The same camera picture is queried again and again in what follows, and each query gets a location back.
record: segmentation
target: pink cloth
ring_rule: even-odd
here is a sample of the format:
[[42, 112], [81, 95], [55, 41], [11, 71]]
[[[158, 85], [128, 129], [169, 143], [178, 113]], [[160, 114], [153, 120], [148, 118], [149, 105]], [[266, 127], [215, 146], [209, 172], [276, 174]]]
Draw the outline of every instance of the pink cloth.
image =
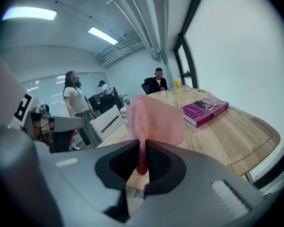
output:
[[145, 140], [156, 140], [179, 145], [184, 139], [184, 118], [180, 108], [168, 105], [158, 99], [137, 95], [128, 106], [129, 129], [122, 139], [140, 141], [137, 172], [147, 173]]

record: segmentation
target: purple book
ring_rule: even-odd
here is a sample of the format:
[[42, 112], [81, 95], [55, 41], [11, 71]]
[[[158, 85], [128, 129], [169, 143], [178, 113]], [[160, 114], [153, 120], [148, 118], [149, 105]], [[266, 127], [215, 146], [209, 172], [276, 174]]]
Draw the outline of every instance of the purple book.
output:
[[227, 102], [207, 97], [181, 108], [184, 118], [198, 128], [224, 112], [228, 106]]

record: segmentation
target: book spine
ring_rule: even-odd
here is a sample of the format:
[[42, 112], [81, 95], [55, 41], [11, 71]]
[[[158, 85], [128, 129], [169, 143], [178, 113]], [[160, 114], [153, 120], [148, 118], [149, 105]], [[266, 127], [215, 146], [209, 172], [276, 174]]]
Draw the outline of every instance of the book spine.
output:
[[221, 113], [223, 113], [226, 109], [228, 109], [229, 104], [224, 105], [222, 108], [220, 108], [219, 110], [217, 110], [216, 112], [213, 112], [212, 114], [210, 114], [209, 116], [203, 118], [202, 120], [198, 121], [196, 124], [196, 127], [200, 127], [203, 124], [209, 122], [210, 120], [212, 120], [213, 118], [217, 117], [218, 115], [220, 115]]

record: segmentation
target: table top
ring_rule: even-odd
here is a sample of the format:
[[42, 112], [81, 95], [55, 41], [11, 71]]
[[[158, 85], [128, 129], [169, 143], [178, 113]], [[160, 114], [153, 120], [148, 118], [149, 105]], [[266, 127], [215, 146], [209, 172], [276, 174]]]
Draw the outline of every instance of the table top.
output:
[[[215, 98], [208, 91], [187, 86], [149, 96], [175, 107], [183, 107], [204, 97]], [[184, 141], [179, 147], [211, 156], [238, 175], [256, 167], [280, 142], [280, 135], [273, 127], [231, 105], [199, 128], [184, 120], [184, 131]], [[124, 126], [100, 146], [119, 143], [126, 134]], [[127, 185], [144, 189], [148, 182], [148, 174], [140, 176], [135, 171]]]

